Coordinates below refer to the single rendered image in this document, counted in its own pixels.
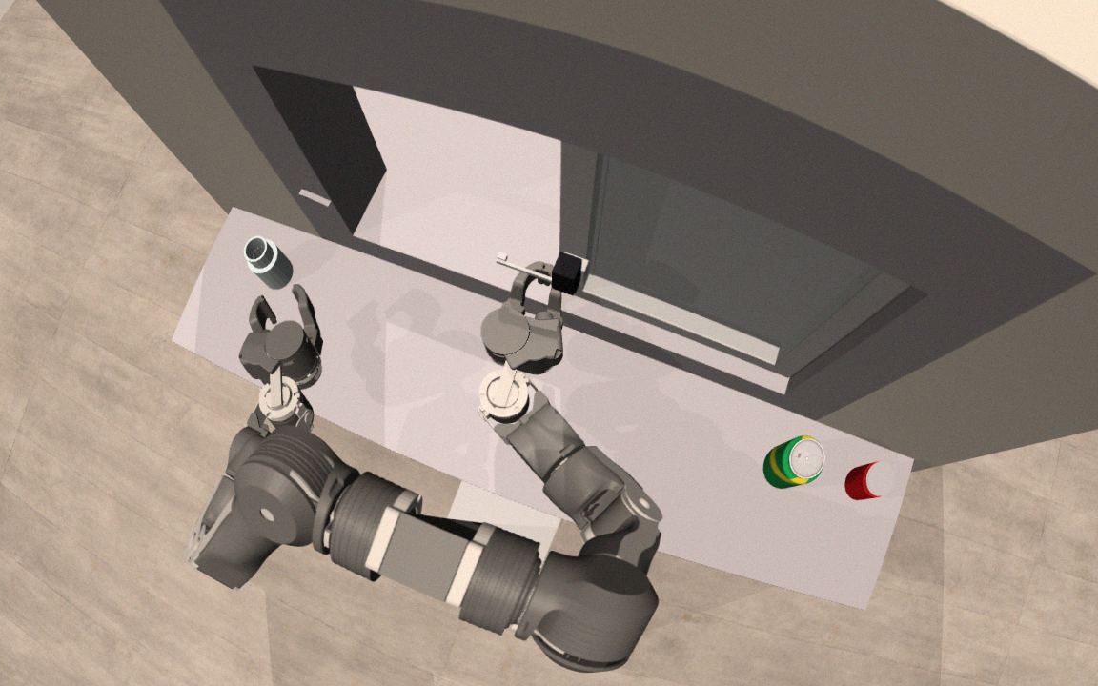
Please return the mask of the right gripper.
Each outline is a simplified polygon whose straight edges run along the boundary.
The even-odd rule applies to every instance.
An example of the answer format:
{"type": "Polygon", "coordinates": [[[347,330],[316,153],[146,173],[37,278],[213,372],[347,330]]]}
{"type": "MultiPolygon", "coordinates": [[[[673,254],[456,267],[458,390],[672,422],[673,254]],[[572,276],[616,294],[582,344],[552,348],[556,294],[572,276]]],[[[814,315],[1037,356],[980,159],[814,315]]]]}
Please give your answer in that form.
{"type": "Polygon", "coordinates": [[[500,379],[488,391],[494,407],[502,409],[513,407],[519,398],[519,390],[514,385],[516,371],[544,374],[563,357],[561,291],[549,292],[546,312],[537,313],[535,318],[524,316],[524,293],[535,279],[538,285],[552,285],[546,279],[520,272],[514,279],[509,299],[482,322],[480,333],[485,351],[494,363],[505,364],[500,379]]]}

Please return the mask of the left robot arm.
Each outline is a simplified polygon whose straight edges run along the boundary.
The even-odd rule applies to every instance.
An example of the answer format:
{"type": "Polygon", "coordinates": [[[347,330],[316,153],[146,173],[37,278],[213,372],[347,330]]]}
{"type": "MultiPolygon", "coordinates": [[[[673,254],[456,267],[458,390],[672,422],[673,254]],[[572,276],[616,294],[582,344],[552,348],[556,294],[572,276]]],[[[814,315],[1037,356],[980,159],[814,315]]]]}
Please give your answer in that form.
{"type": "Polygon", "coordinates": [[[293,379],[282,376],[282,383],[291,404],[271,411],[271,385],[260,387],[248,426],[229,447],[232,479],[219,475],[183,561],[239,593],[280,544],[313,542],[332,563],[376,582],[401,511],[422,515],[422,495],[343,463],[311,434],[309,398],[293,379]]]}

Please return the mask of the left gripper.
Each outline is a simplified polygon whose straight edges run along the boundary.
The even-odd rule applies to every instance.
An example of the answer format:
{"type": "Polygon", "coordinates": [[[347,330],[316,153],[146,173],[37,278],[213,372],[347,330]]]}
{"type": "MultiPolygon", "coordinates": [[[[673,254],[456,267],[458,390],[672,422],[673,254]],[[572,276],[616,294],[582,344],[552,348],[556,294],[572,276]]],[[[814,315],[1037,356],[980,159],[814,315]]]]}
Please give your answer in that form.
{"type": "Polygon", "coordinates": [[[277,316],[269,307],[269,301],[260,295],[250,310],[250,331],[240,346],[240,366],[253,379],[261,379],[264,385],[271,382],[271,393],[266,394],[266,403],[271,411],[289,407],[292,392],[282,383],[282,376],[294,380],[296,387],[304,390],[316,385],[321,376],[321,351],[323,339],[316,322],[316,312],[309,293],[300,285],[293,285],[292,293],[299,301],[302,329],[295,320],[277,324],[277,316]],[[266,329],[266,320],[277,324],[266,329]],[[318,371],[318,372],[317,372],[318,371]]]}

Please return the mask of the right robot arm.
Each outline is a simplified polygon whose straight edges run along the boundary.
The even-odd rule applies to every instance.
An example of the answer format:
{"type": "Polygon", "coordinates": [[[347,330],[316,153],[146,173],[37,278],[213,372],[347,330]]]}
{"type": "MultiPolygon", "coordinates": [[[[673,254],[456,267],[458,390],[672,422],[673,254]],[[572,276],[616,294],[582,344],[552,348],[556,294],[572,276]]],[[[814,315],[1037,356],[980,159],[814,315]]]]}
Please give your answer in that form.
{"type": "Polygon", "coordinates": [[[511,622],[515,638],[533,636],[546,656],[571,672],[621,668],[659,605],[646,573],[660,544],[662,513],[631,474],[597,446],[584,445],[523,371],[514,379],[513,407],[494,407],[488,391],[502,371],[483,379],[477,413],[498,421],[488,424],[544,481],[544,494],[574,518],[583,546],[578,556],[550,551],[540,572],[540,542],[483,522],[446,603],[461,607],[458,619],[491,633],[504,634],[511,622]],[[524,415],[530,385],[535,403],[524,415]]]}

